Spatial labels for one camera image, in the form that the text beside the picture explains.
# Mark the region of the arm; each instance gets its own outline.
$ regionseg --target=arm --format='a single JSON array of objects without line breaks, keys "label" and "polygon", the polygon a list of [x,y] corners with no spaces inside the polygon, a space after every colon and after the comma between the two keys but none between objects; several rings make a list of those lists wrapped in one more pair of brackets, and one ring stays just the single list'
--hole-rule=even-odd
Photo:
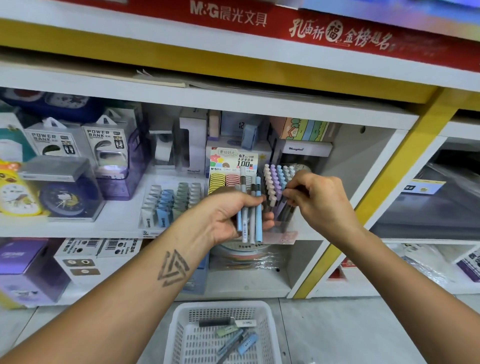
[{"label": "arm", "polygon": [[428,363],[477,363],[480,315],[364,229],[336,177],[299,172],[284,195],[373,284]]},{"label": "arm", "polygon": [[[230,218],[262,200],[241,192],[209,196],[0,364],[136,363],[208,250],[238,237]],[[273,216],[265,215],[269,229]]]}]

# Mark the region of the basket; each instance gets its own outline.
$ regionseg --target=basket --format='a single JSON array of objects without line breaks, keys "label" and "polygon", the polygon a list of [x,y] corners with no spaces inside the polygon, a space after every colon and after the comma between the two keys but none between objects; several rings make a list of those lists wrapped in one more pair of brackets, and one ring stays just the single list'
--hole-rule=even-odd
[{"label": "basket", "polygon": [[234,334],[219,338],[215,327],[198,327],[201,319],[234,317],[236,320],[257,321],[251,328],[258,334],[258,341],[240,356],[236,351],[225,364],[281,364],[280,347],[275,321],[270,306],[263,301],[222,301],[182,303],[173,313],[168,329],[164,364],[215,364],[216,354]]}]

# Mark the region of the triangle tattoo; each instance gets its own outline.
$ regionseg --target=triangle tattoo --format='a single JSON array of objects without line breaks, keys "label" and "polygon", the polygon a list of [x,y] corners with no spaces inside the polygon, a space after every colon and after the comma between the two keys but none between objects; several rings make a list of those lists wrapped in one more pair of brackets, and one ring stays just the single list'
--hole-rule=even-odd
[{"label": "triangle tattoo", "polygon": [[163,280],[163,287],[182,281],[190,270],[187,262],[175,249],[173,254],[167,252],[163,260],[162,269],[158,274],[158,280]]}]

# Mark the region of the yellow alarm clock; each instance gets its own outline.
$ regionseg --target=yellow alarm clock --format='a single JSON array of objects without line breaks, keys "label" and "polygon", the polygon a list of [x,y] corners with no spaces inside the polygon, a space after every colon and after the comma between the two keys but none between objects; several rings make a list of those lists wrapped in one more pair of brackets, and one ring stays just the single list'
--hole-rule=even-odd
[{"label": "yellow alarm clock", "polygon": [[19,163],[0,160],[0,212],[13,216],[41,214],[42,209],[35,193],[17,174],[19,167]]}]

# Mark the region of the barcode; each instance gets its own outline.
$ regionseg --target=barcode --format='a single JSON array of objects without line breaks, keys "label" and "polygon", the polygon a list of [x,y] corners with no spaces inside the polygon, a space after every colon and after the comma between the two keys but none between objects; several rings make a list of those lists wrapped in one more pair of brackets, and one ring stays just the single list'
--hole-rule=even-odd
[{"label": "barcode", "polygon": [[107,247],[105,248],[105,250],[113,250],[113,249],[117,248],[118,242],[119,242],[119,239],[110,239],[108,241],[108,244],[107,244]]},{"label": "barcode", "polygon": [[95,248],[97,245],[98,245],[98,242],[100,241],[100,239],[90,239],[88,242],[87,242],[87,246],[90,246],[90,247],[93,247]]}]

